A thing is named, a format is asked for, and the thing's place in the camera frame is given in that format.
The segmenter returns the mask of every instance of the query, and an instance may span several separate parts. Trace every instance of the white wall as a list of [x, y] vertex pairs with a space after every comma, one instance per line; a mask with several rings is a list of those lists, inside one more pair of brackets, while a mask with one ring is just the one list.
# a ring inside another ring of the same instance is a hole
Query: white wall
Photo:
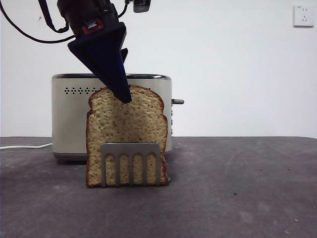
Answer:
[[[121, 11], [123, 0], [113, 2]], [[2, 3], [31, 35], [62, 37], [39, 19], [37, 0]], [[317, 0], [154, 0], [143, 14], [129, 6], [126, 71], [172, 77], [186, 101], [173, 107], [176, 136], [317, 138], [317, 29], [292, 27], [297, 3], [317, 16]], [[1, 31], [1, 135], [51, 136], [51, 76], [88, 70], [66, 44], [32, 42], [3, 16]]]

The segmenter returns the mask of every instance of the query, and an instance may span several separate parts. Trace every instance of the gray table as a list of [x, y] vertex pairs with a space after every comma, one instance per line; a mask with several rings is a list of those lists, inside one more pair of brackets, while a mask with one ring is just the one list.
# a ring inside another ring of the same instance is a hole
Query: gray table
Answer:
[[[50, 138], [2, 138], [1, 145]], [[316, 238], [317, 140], [174, 138], [164, 187], [92, 188], [51, 148], [1, 151], [4, 238]]]

